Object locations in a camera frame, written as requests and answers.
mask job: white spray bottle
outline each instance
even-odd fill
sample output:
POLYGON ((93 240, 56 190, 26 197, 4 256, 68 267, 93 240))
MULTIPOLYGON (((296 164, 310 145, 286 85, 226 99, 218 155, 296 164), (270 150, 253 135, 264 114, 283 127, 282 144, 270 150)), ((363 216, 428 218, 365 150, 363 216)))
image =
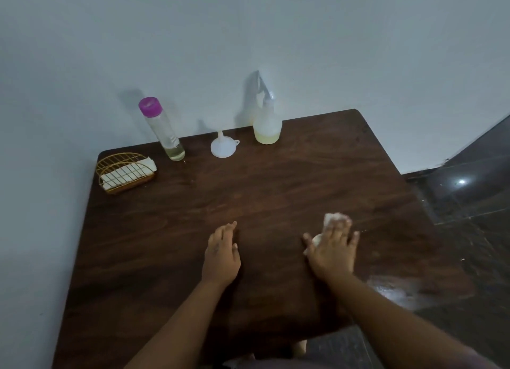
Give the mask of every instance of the white spray bottle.
POLYGON ((253 132, 255 139, 262 144, 276 142, 282 131, 282 119, 274 113, 274 93, 269 90, 267 79, 267 74, 261 74, 259 70, 258 81, 260 88, 264 91, 264 100, 262 101, 262 110, 258 112, 253 121, 253 132))

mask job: floor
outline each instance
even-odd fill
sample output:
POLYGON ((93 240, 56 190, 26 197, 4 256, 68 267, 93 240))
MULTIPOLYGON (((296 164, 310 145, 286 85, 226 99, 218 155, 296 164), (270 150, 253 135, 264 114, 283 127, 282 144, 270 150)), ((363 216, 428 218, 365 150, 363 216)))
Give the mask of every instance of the floor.
MULTIPOLYGON (((418 314, 501 367, 510 367, 510 119, 408 184, 478 293, 418 314)), ((382 368, 358 327, 309 341, 333 367, 382 368)))

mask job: wood grain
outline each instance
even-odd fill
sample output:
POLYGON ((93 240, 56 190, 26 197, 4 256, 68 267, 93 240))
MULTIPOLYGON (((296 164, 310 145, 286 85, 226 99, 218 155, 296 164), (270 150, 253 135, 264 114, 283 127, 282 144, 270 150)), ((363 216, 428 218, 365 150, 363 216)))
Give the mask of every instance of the wood grain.
POLYGON ((213 317, 205 361, 350 324, 302 255, 301 234, 319 233, 326 212, 353 218, 355 273, 402 306, 473 293, 358 111, 284 121, 268 146, 251 127, 225 134, 241 141, 226 159, 210 153, 214 134, 182 138, 181 162, 157 142, 101 153, 142 153, 158 171, 116 196, 93 183, 55 368, 123 367, 199 281, 209 234, 233 220, 242 267, 213 317))

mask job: left hand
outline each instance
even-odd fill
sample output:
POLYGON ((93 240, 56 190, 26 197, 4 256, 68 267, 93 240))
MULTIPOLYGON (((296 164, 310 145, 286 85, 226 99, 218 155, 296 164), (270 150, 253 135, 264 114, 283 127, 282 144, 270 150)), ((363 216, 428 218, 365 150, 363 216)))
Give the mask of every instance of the left hand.
POLYGON ((202 267, 202 282, 212 284, 221 291, 233 282, 241 267, 237 244, 232 243, 237 221, 219 227, 209 236, 206 259, 202 267))

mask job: clear liquid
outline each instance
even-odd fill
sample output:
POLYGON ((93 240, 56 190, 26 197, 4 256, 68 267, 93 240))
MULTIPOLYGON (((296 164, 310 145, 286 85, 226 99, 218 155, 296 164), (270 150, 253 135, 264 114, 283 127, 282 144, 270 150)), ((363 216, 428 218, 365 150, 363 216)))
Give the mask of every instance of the clear liquid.
POLYGON ((280 137, 280 133, 277 133, 276 135, 268 137, 266 135, 262 135, 262 134, 258 133, 257 130, 255 130, 255 129, 253 129, 253 132, 255 133, 255 139, 258 140, 262 144, 273 144, 280 137))
POLYGON ((173 161, 180 161, 182 158, 184 158, 184 155, 186 155, 186 152, 184 151, 184 148, 180 143, 177 145, 177 147, 172 148, 163 147, 163 149, 165 149, 165 153, 173 161))

